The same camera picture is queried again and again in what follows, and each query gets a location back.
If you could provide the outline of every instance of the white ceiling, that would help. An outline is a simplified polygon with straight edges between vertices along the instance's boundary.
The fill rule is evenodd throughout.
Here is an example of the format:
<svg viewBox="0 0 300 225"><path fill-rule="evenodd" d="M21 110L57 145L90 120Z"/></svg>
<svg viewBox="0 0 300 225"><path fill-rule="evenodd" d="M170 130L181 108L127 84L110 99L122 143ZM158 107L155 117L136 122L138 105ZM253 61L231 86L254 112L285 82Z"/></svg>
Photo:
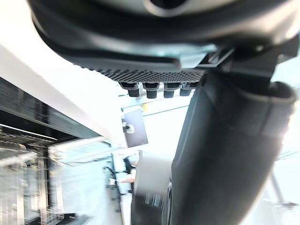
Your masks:
<svg viewBox="0 0 300 225"><path fill-rule="evenodd" d="M113 142L123 144L125 139L121 127L118 92L115 90L116 83L99 73L74 66L44 44L32 24L26 0L0 0L0 45L21 61L18 63L11 57L16 68L26 70L23 72L21 69L15 70L10 67L11 75L5 78L7 73L0 73L1 77L9 79L11 83L17 82L22 85L20 88L33 96L37 90L37 87L34 86L43 85L45 88L47 87L47 90L51 89L48 88L49 85L53 86L62 94L61 96L67 97L84 112L84 114L81 113L84 118L79 118L78 113L68 111L67 106L64 108L58 105L57 102L60 99L47 98L49 95L59 96L56 93L45 92L35 97ZM24 67L22 62L35 73ZM3 69L8 70L8 65L2 66ZM14 75L19 76L19 79L14 80L12 78Z"/></svg>

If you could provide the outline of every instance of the black plastic housing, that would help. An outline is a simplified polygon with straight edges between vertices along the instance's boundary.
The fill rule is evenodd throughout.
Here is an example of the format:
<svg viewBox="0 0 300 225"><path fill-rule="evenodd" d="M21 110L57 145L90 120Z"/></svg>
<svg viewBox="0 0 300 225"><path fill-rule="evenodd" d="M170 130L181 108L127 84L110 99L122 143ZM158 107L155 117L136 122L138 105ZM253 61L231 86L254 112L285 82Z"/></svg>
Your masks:
<svg viewBox="0 0 300 225"><path fill-rule="evenodd" d="M172 163L163 225L237 225L248 212L280 151L296 100L280 82L253 92L213 74L198 84Z"/></svg>

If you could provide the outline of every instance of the wire rack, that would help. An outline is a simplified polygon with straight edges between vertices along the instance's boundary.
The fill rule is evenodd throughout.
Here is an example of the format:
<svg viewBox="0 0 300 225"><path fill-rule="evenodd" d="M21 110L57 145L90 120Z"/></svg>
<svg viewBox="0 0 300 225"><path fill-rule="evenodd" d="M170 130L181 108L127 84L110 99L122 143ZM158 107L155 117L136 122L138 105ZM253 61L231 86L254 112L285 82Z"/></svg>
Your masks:
<svg viewBox="0 0 300 225"><path fill-rule="evenodd" d="M47 146L52 143L52 138L0 129L1 225L27 225L33 221L55 225L63 219L60 182L49 190ZM56 170L57 165L52 163L51 167Z"/></svg>

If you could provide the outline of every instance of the blurred background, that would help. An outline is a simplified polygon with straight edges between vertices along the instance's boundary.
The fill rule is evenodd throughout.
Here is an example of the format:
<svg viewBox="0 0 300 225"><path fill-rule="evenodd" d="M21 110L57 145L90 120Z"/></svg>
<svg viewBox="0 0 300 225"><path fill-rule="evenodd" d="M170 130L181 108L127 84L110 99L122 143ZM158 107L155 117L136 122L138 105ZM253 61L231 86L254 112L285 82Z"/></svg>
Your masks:
<svg viewBox="0 0 300 225"><path fill-rule="evenodd" d="M274 81L291 85L298 96L299 65L300 57L286 61L277 66L273 76ZM117 82L72 65L40 39L24 0L0 0L0 77L1 111L31 120L30 112L36 109L24 108L38 99L49 106L49 113L56 118L48 127L67 134L60 144L49 147L56 162L56 169L50 173L52 185L60 187L61 194L60 201L57 197L55 200L61 206L56 215L76 213L85 216L81 224L87 225L130 224L130 186L114 182L125 179L126 173L118 177L107 168L125 170L124 158L138 157L138 150L163 155L172 161L192 95L179 97L178 90L174 98L165 99L161 84L156 99L147 99L142 86L140 97L131 98ZM25 100L22 98L23 107L8 104L14 101L9 95L13 91L18 93L16 99L22 91L28 95ZM299 224L298 105L273 174L243 225ZM133 116L138 122L131 126L133 112L138 114ZM14 208L4 207L7 192L3 184L1 188L1 224L5 225L7 220L3 216L8 216L8 211L13 215ZM291 204L282 207L279 203L283 200ZM30 214L26 223L35 217L36 214Z"/></svg>

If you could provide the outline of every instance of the perforated grille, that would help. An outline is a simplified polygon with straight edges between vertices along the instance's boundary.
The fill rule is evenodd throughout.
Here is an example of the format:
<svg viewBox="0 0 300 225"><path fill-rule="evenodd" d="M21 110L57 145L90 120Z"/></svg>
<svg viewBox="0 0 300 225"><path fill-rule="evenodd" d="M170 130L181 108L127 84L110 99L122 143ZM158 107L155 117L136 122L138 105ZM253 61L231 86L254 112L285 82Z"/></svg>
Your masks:
<svg viewBox="0 0 300 225"><path fill-rule="evenodd" d="M153 72L148 70L110 70L99 69L98 72L118 82L198 82L202 71Z"/></svg>

